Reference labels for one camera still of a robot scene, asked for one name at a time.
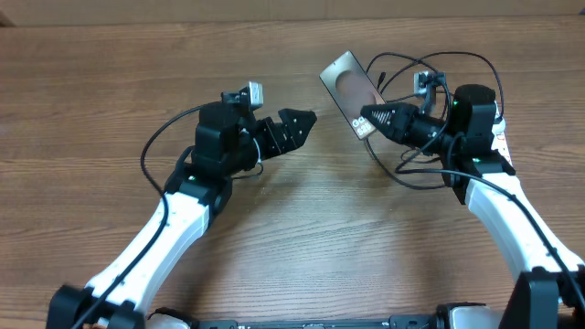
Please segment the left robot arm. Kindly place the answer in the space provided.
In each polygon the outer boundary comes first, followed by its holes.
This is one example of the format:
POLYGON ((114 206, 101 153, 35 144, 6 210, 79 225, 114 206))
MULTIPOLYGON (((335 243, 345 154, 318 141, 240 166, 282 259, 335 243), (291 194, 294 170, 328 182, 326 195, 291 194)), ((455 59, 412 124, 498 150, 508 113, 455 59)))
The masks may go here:
POLYGON ((194 144, 179 155, 151 218, 126 249, 82 289, 64 285, 48 307, 52 329, 194 327, 195 321, 148 312, 165 279, 228 203, 233 182, 263 161, 303 146, 317 121, 312 111, 283 109, 280 121, 258 119, 256 101, 216 101, 198 114, 194 144))

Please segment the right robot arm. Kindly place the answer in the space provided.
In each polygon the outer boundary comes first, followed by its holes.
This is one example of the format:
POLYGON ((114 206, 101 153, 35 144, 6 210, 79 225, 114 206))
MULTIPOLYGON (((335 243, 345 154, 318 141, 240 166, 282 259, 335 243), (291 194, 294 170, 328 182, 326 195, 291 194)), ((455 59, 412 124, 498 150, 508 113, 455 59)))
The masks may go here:
POLYGON ((445 185, 488 229, 515 279, 502 312, 478 302, 445 303, 430 328, 581 328, 584 261, 555 237, 523 192, 498 139, 495 91, 456 89, 445 120, 405 102, 366 105, 361 114, 389 140, 437 154, 445 185))

